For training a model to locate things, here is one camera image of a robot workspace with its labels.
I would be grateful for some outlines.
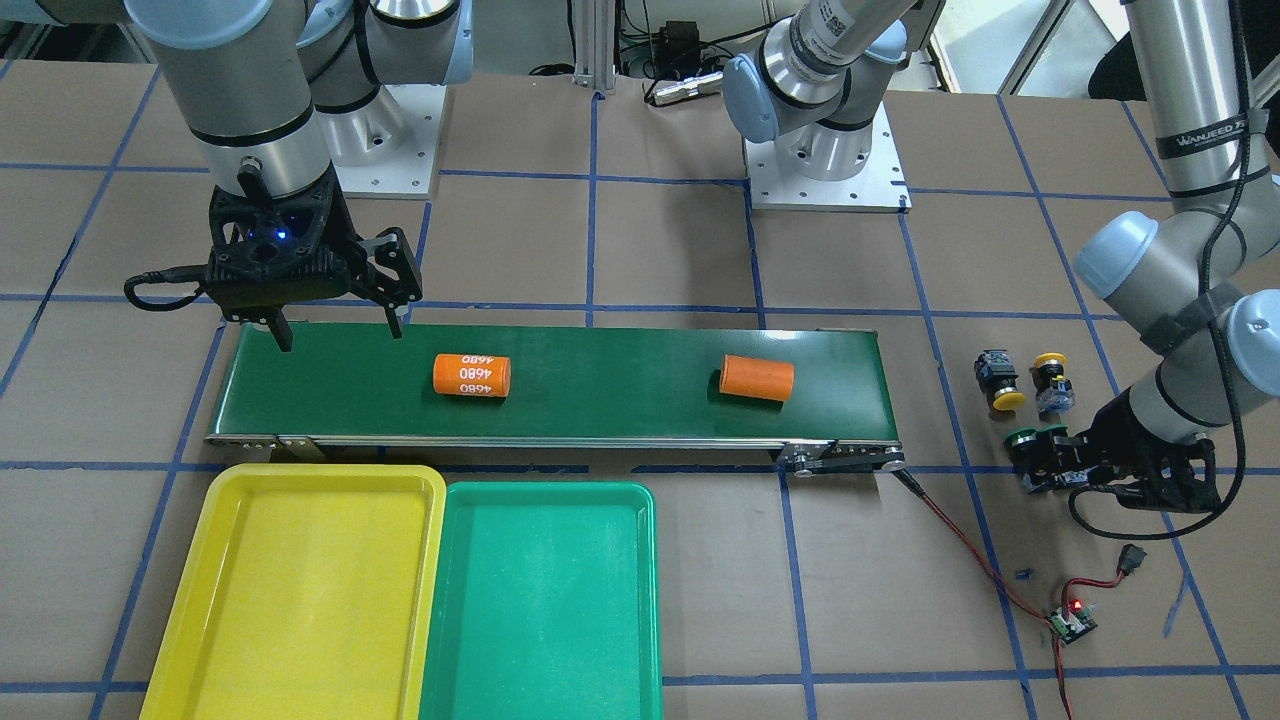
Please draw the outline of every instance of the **yellow tray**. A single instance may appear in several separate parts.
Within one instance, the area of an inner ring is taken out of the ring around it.
[[[142,720],[416,720],[444,497],[421,466],[219,475]]]

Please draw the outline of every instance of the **orange cylinder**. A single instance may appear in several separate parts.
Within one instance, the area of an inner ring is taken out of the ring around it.
[[[436,355],[431,387],[440,395],[507,397],[511,392],[511,357]]]
[[[726,355],[721,368],[721,392],[786,402],[791,398],[795,379],[796,369],[791,363]]]

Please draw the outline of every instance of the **conveyor belt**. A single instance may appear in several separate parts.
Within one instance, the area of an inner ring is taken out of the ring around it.
[[[899,446],[876,333],[305,324],[246,329],[209,439],[472,447]],[[439,352],[504,355],[511,396],[431,389]],[[785,405],[723,396],[726,354],[796,368]]]

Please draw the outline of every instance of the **green tray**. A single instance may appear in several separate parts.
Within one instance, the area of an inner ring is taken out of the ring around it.
[[[456,483],[421,720],[659,720],[653,496],[636,483]]]
[[[506,355],[511,397],[436,395],[439,352]],[[796,368],[786,404],[723,396],[726,354]],[[297,323],[246,329],[209,439],[503,447],[900,445],[873,332]]]

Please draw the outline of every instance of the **mounting plate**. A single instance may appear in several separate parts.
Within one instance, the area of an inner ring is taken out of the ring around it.
[[[902,161],[884,104],[876,110],[872,151],[863,172],[846,181],[815,181],[781,165],[774,142],[742,141],[751,206],[756,210],[897,213],[911,209]]]
[[[338,182],[347,197],[430,200],[444,127],[448,88],[443,85],[388,85],[413,135],[396,155],[372,165],[338,165]]]

